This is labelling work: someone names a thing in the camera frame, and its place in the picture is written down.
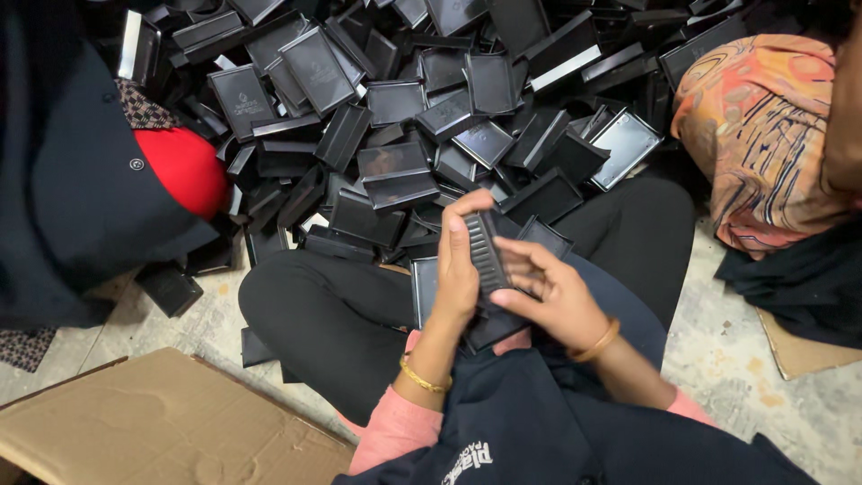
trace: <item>brown patterned fabric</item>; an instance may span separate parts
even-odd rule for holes
[[[114,79],[120,91],[120,106],[132,129],[176,128],[179,120],[170,111],[150,101],[128,79]]]
[[[56,333],[56,328],[37,331],[0,330],[0,362],[35,372]]]

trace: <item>right hand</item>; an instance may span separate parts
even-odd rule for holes
[[[565,347],[584,352],[593,347],[610,327],[575,268],[558,260],[541,244],[496,237],[503,265],[517,290],[496,290],[492,303],[533,320]]]

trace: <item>left hand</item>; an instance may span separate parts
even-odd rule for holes
[[[437,255],[437,296],[426,323],[459,337],[476,311],[479,277],[470,260],[470,235],[462,216],[490,209],[494,198],[486,189],[466,194],[443,211]]]

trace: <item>cardboard sheet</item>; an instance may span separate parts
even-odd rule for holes
[[[769,337],[778,370],[787,381],[811,372],[862,361],[862,350],[797,337],[782,328],[771,313],[759,308],[757,313]]]
[[[176,349],[0,412],[0,457],[51,485],[315,484],[353,447]]]

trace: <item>orange patterned scarf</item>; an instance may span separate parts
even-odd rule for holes
[[[677,90],[671,133],[712,179],[716,234],[755,260],[853,205],[821,170],[834,65],[822,42],[757,35],[703,56]]]

